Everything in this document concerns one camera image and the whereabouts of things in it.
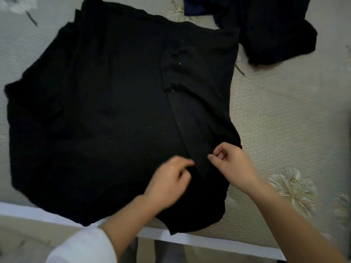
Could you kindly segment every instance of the white sleeve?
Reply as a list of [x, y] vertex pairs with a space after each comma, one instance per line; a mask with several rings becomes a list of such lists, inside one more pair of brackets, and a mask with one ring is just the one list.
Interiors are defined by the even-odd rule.
[[100, 228], [88, 227], [56, 247], [46, 263], [117, 263], [111, 241]]

